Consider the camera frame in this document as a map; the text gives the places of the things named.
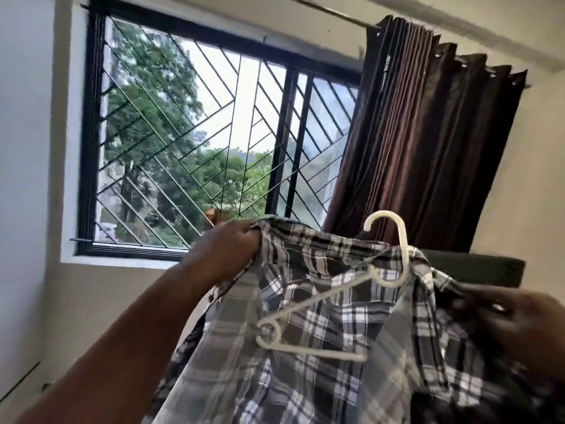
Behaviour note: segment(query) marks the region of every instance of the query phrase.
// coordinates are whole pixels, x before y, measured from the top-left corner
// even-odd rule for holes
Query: window
[[[92,0],[79,254],[179,259],[221,217],[321,227],[358,72]]]

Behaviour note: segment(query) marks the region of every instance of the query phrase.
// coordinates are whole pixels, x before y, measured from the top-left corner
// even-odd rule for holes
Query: wall
[[[53,17],[0,0],[0,398],[42,356]]]
[[[522,96],[472,250],[527,262],[523,286],[565,304],[565,72]]]
[[[300,50],[360,68],[364,30],[289,0],[135,0],[165,13],[285,49]],[[378,22],[393,13],[367,0],[317,0],[360,19]],[[79,3],[57,0],[53,131],[51,144],[50,255],[47,276],[46,379],[58,378],[155,278],[166,262],[72,256],[76,232],[80,107],[86,12]],[[489,52],[493,63],[531,67],[530,81],[550,77],[543,68],[505,56],[476,42],[444,33],[461,53]],[[144,266],[142,268],[120,266]]]

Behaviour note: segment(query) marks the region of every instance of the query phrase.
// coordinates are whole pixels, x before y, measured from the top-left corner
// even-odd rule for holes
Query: checkered shirt
[[[454,319],[446,309],[461,289],[417,249],[404,286],[367,282],[280,321],[282,342],[366,349],[366,363],[259,347],[255,337],[271,335],[257,328],[261,317],[350,281],[369,264],[386,280],[403,268],[399,248],[382,242],[275,217],[255,227],[260,253],[181,344],[144,424],[488,423],[512,414],[557,422],[554,385],[534,385],[515,363],[496,358],[476,318]]]

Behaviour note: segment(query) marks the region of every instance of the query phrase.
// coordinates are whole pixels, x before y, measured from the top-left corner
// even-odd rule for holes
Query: tree
[[[258,180],[272,157],[250,153],[246,170],[241,151],[211,149],[206,134],[193,130],[203,111],[188,51],[167,34],[118,20],[111,25],[103,172],[110,184],[123,178],[104,196],[117,202],[110,209],[122,223],[108,211],[102,221],[117,222],[123,242],[135,242],[130,230],[162,245],[153,230],[167,246],[185,247],[179,235],[189,244],[197,239],[195,229],[208,225],[207,208],[221,205],[237,216],[240,201],[242,209],[258,201],[257,212],[245,215],[262,215],[268,177]]]

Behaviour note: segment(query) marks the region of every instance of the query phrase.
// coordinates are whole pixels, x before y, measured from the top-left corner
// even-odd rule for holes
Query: clothes hanger
[[[404,284],[406,280],[408,280],[408,277],[410,276],[410,271],[408,270],[408,265],[410,261],[408,256],[409,247],[406,236],[406,225],[404,224],[402,218],[398,214],[393,213],[392,211],[384,211],[384,210],[377,211],[376,213],[371,214],[367,218],[367,220],[365,220],[363,229],[366,232],[370,231],[371,226],[375,222],[375,220],[383,217],[391,218],[396,223],[396,226],[398,228],[398,238],[399,238],[400,250],[402,256],[402,274],[400,275],[400,278],[394,281],[386,281],[379,276],[378,269],[370,264],[368,266],[367,273],[365,275],[356,277],[354,280],[349,281],[347,283],[343,283],[342,285],[338,287],[334,287],[328,290],[327,292],[318,294],[310,299],[302,301],[296,305],[289,306],[286,309],[280,310],[276,313],[267,315],[266,317],[260,319],[257,322],[257,327],[263,328],[265,326],[272,326],[275,331],[275,337],[272,341],[266,342],[261,335],[257,336],[255,338],[255,341],[257,342],[258,346],[265,349],[272,349],[275,351],[283,351],[287,353],[308,354],[317,357],[336,358],[338,360],[351,360],[357,362],[367,361],[367,355],[365,353],[349,353],[345,351],[315,349],[315,348],[301,347],[300,345],[283,344],[280,342],[283,334],[278,319],[287,317],[289,314],[295,311],[306,308],[312,304],[315,304],[316,302],[327,299],[330,296],[333,296],[334,294],[337,294],[344,290],[348,290],[350,288],[355,287],[356,285],[362,284],[369,280],[374,280],[378,284],[384,287],[398,287]]]

